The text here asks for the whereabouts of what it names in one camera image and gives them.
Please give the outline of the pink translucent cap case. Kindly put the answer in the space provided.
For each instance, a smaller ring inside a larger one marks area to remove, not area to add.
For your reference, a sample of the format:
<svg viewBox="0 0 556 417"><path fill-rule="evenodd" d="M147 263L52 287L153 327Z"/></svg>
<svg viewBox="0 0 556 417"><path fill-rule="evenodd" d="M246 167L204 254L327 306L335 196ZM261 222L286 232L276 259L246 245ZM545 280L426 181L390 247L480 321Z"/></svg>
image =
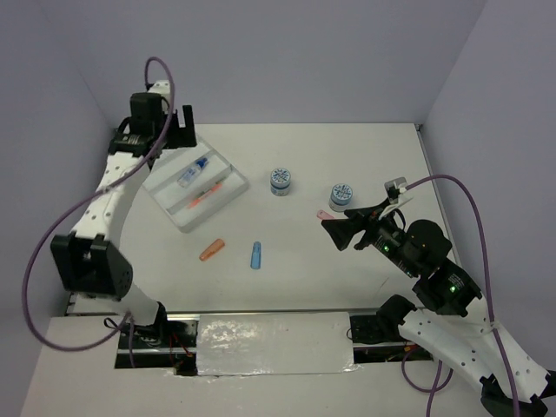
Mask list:
<svg viewBox="0 0 556 417"><path fill-rule="evenodd" d="M332 215L330 215L328 212L324 211L324 210L319 210L317 212L317 217L320 220L333 220L334 217Z"/></svg>

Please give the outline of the clear spray bottle blue cap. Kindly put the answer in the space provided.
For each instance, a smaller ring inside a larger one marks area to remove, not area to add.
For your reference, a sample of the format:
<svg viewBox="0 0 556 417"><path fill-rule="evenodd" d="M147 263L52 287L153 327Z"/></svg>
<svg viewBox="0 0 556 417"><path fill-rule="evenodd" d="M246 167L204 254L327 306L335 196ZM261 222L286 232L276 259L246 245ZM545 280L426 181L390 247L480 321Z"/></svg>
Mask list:
<svg viewBox="0 0 556 417"><path fill-rule="evenodd" d="M205 169L207 163L207 157L202 157L196 160L183 172L183 174L177 180L177 183L183 188L189 187Z"/></svg>

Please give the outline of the blue white round jar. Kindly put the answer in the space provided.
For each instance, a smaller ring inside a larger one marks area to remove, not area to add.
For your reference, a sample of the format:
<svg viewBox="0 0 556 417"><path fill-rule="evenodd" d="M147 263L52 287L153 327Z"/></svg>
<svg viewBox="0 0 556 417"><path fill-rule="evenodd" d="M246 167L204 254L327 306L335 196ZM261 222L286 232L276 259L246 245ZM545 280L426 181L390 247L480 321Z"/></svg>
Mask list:
<svg viewBox="0 0 556 417"><path fill-rule="evenodd" d="M285 168L276 168L270 174L270 190L275 196L285 196L289 193L291 173Z"/></svg>
<svg viewBox="0 0 556 417"><path fill-rule="evenodd" d="M346 183L335 184L330 193L328 206L335 212L345 211L353 198L354 191Z"/></svg>

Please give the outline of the orange thin pen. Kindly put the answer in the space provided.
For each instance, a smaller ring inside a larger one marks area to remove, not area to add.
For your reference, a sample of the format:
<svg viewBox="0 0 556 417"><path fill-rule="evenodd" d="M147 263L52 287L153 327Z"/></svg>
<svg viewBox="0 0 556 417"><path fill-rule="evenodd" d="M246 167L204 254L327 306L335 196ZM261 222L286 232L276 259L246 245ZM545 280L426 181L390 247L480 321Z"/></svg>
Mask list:
<svg viewBox="0 0 556 417"><path fill-rule="evenodd" d="M198 196L196 196L189 204L188 204L188 208L192 209L194 207L196 207L197 205L199 205L200 203L202 203L204 200L208 199L210 196L212 196L215 192L217 192L220 188L222 187L222 182L218 182L216 183L213 187L211 187L210 189L201 192Z"/></svg>

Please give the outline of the blue translucent cap case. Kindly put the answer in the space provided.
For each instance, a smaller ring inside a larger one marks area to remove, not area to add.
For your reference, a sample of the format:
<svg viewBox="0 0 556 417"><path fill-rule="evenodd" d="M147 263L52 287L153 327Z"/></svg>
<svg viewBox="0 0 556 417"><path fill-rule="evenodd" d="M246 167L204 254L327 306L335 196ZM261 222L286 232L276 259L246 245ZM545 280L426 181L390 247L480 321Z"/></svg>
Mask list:
<svg viewBox="0 0 556 417"><path fill-rule="evenodd" d="M254 242L250 258L250 267L254 270L261 268L261 243Z"/></svg>

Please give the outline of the orange translucent cap case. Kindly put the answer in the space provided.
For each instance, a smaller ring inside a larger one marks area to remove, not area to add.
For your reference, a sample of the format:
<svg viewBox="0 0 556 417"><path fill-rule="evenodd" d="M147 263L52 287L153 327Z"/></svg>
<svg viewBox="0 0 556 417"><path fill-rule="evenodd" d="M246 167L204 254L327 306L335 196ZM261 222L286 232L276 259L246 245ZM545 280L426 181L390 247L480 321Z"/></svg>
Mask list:
<svg viewBox="0 0 556 417"><path fill-rule="evenodd" d="M209 244L199 255L199 260L200 261L206 261L208 260L210 257L212 257L213 255L215 255L216 253L218 253L220 250L222 250L225 247L225 242L223 239L216 239L215 241L213 241L211 244Z"/></svg>

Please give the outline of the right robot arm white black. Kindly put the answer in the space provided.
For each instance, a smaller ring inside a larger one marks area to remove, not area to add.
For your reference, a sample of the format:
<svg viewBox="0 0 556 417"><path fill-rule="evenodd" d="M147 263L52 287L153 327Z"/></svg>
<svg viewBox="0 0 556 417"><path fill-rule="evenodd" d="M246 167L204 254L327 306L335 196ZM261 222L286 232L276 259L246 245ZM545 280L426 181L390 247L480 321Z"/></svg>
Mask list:
<svg viewBox="0 0 556 417"><path fill-rule="evenodd" d="M417 308L390 296L374 315L351 320L354 342L404 339L427 350L480 392L492 416L544 416L543 400L555 394L555 373L536 363L507 330L488 316L487 298L467 272L448 257L452 243L429 220L398 225L386 203L346 211L322 221L339 250L363 236L355 249L376 248L414 279Z"/></svg>

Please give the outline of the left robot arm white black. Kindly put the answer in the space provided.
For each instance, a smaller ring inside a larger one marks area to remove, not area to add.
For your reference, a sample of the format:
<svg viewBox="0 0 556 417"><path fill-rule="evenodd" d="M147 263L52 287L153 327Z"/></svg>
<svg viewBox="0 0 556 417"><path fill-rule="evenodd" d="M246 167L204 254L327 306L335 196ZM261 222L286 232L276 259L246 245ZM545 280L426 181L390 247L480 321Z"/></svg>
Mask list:
<svg viewBox="0 0 556 417"><path fill-rule="evenodd" d="M109 143L100 195L67 235L55 235L50 243L64 289L104 301L118 314L130 313L135 333L152 347L169 338L166 309L134 284L133 267L119 246L132 202L156 159L165 149L196 145L191 106L183 106L186 124L180 126L172 100L168 82L131 96L130 115Z"/></svg>

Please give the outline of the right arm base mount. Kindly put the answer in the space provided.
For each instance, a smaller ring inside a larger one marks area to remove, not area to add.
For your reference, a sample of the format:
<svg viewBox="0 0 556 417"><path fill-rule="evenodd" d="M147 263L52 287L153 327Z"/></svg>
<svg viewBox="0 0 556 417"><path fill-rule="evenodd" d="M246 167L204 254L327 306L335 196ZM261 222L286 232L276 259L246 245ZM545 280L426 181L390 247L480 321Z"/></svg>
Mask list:
<svg viewBox="0 0 556 417"><path fill-rule="evenodd" d="M383 330L375 314L350 315L349 322L346 336L352 342L355 364L401 362L407 353L410 361L432 360L422 347Z"/></svg>

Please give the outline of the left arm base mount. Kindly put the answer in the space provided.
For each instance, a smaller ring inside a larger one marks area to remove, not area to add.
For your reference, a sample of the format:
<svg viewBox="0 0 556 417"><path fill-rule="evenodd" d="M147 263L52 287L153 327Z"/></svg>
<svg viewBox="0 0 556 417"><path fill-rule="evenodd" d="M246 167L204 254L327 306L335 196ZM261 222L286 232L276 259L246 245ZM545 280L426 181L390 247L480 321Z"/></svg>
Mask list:
<svg viewBox="0 0 556 417"><path fill-rule="evenodd" d="M198 320L169 320L165 336L147 336L139 327L130 333L126 324L118 335L114 368L166 369L179 376L197 376Z"/></svg>

